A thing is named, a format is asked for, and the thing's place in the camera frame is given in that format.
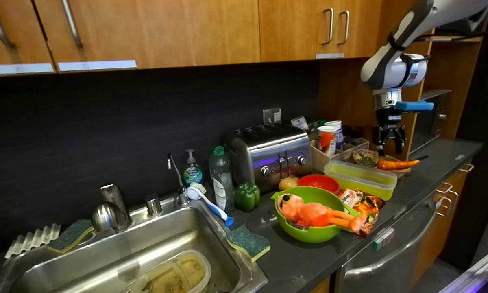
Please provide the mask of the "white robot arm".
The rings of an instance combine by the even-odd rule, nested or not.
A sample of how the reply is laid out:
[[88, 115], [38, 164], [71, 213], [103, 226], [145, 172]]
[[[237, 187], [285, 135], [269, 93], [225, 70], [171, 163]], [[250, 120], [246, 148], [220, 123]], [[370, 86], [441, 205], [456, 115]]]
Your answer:
[[430, 112], [428, 101], [404, 101], [402, 89], [424, 81], [428, 60], [424, 54], [409, 54], [407, 49], [425, 32], [461, 19], [476, 29], [488, 14], [488, 0], [415, 0], [399, 26], [362, 67], [362, 81], [373, 89], [378, 125], [373, 128], [373, 146], [386, 153], [386, 141], [396, 143], [396, 151], [406, 146], [406, 112]]

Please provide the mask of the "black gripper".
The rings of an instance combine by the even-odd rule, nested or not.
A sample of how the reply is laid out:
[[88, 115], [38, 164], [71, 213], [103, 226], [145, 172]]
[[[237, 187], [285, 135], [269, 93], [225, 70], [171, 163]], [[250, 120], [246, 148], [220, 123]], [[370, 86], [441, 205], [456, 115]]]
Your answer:
[[388, 138], [396, 140], [396, 151], [398, 154], [402, 154], [406, 150], [406, 130], [402, 125], [402, 112], [399, 109], [378, 109], [376, 120], [378, 125], [373, 130], [373, 145], [378, 154], [386, 154], [385, 141]]

